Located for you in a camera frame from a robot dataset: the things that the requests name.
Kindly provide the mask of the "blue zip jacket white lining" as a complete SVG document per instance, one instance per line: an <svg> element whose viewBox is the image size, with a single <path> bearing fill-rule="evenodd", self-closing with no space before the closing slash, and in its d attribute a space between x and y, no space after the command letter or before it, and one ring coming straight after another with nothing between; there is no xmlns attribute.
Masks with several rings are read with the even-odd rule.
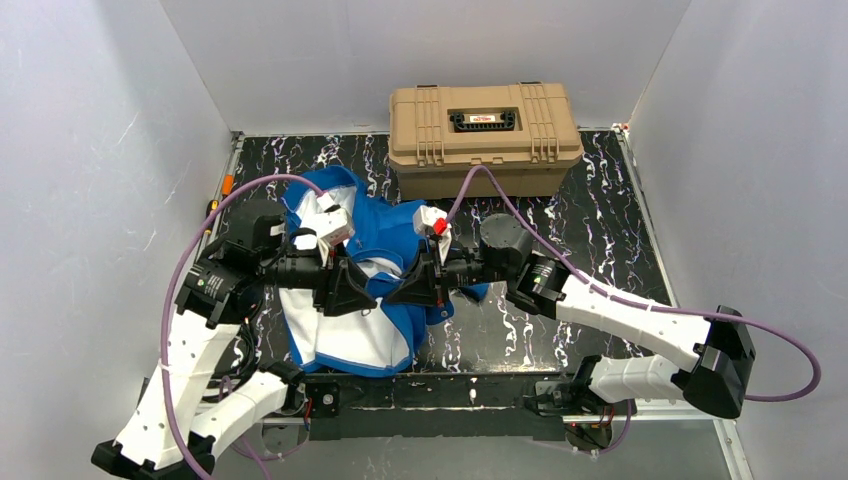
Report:
<svg viewBox="0 0 848 480"><path fill-rule="evenodd" d="M449 299L433 306L389 301L413 265L423 237L418 216L445 212L425 200L391 203L368 193L352 170L304 174L281 198L294 252L316 259L321 279L281 287L279 298L294 362L380 378L413 363L435 325L451 319Z"/></svg>

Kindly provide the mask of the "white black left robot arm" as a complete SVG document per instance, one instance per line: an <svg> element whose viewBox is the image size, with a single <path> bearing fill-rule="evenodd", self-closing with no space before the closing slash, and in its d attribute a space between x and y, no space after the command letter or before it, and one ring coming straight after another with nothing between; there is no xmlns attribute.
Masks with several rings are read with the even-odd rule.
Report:
<svg viewBox="0 0 848 480"><path fill-rule="evenodd" d="M376 306L344 246L354 232L349 210L326 194L317 207L295 229L286 226L286 208L271 200L248 200L232 211L228 230L170 296L163 359L124 429L95 447L95 466L124 479L206 478L223 451L285 407L304 374L277 361L201 409L222 354L261 310L267 286L308 290L314 306L332 316Z"/></svg>

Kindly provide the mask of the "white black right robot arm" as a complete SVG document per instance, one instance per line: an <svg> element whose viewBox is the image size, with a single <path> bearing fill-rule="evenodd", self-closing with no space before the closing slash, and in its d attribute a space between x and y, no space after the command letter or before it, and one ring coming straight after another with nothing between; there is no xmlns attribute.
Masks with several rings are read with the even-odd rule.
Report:
<svg viewBox="0 0 848 480"><path fill-rule="evenodd" d="M425 232L386 302L441 307L454 289L503 281L506 300L529 314L589 326L650 350L648 357L583 359L572 377L526 399L537 414L659 399L684 400L718 418L740 416L756 356L745 325L664 313L642 297L583 282L557 259L534 252L531 232L508 214L483 221L475 248L442 248L443 219Z"/></svg>

